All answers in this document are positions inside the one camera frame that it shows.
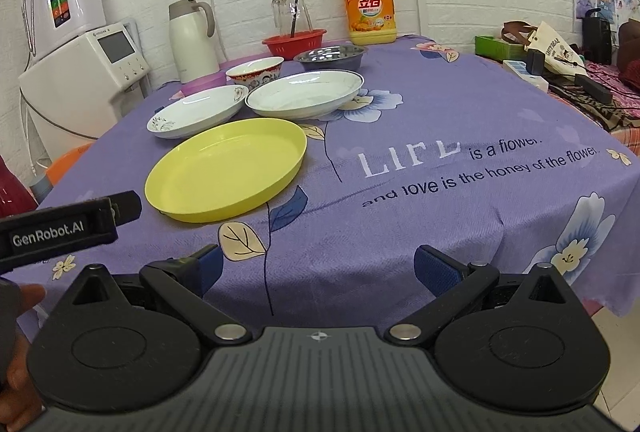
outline orange plastic stool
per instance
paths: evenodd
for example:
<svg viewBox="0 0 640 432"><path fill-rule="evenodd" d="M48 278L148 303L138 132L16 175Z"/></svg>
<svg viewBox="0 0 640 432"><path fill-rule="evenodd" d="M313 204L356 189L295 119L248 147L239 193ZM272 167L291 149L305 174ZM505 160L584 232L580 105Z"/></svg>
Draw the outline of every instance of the orange plastic stool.
<svg viewBox="0 0 640 432"><path fill-rule="evenodd" d="M71 151L67 152L60 156L56 161L51 164L51 167L47 168L45 174L49 178L49 181L52 185L56 185L58 181L62 179L62 177L66 174L78 158L84 154L84 152L91 147L92 143L87 143L86 145L82 145L81 147L76 147L75 149L71 149Z"/></svg>

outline tile floor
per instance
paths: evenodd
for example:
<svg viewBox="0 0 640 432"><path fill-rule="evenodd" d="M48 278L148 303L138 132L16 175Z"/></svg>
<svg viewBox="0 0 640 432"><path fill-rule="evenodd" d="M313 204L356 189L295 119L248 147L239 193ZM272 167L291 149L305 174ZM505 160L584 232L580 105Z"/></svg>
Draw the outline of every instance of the tile floor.
<svg viewBox="0 0 640 432"><path fill-rule="evenodd" d="M625 430L640 425L640 299L618 318L607 309L593 316L609 345L611 367L596 406Z"/></svg>

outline white power strip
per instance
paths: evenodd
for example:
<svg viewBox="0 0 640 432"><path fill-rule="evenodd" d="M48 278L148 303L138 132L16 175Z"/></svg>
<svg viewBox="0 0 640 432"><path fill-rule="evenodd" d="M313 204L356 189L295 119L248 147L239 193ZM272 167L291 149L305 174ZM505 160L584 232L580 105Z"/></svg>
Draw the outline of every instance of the white power strip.
<svg viewBox="0 0 640 432"><path fill-rule="evenodd" d="M502 62L502 68L517 75L525 82L528 82L545 93L549 91L549 82L544 80L540 75L532 75L529 73L526 64L521 60L505 60Z"/></svg>

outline finger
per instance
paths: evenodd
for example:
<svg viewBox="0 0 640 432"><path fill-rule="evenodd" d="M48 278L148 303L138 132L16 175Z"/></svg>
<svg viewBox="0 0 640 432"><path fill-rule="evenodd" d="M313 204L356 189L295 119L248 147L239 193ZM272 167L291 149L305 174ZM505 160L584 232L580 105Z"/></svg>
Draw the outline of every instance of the finger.
<svg viewBox="0 0 640 432"><path fill-rule="evenodd" d="M34 403L31 387L22 390L5 389L0 394L0 423L13 422Z"/></svg>
<svg viewBox="0 0 640 432"><path fill-rule="evenodd" d="M40 402L32 404L29 408L25 409L15 421L9 423L6 427L6 432L17 432L18 430L26 427L29 423L35 420L42 412L42 405Z"/></svg>
<svg viewBox="0 0 640 432"><path fill-rule="evenodd" d="M30 310L36 304L39 304L47 294L43 285L40 284L24 284L20 286L22 292L22 304L20 306L20 314Z"/></svg>
<svg viewBox="0 0 640 432"><path fill-rule="evenodd" d="M29 341L20 332L15 335L14 357L6 370L9 386L14 390L22 389L29 382L27 372L27 352L29 351Z"/></svg>

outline brown bag handle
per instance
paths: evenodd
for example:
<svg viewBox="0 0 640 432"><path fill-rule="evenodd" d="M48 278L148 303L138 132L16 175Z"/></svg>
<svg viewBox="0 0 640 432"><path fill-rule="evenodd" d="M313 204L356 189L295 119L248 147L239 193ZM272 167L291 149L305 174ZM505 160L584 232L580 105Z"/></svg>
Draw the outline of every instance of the brown bag handle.
<svg viewBox="0 0 640 432"><path fill-rule="evenodd" d="M524 46L528 46L529 39L524 37L522 34L528 35L531 32L535 32L537 29L537 26L532 26L528 22L509 21L504 23L500 36L502 37L502 40L510 44L523 44Z"/></svg>

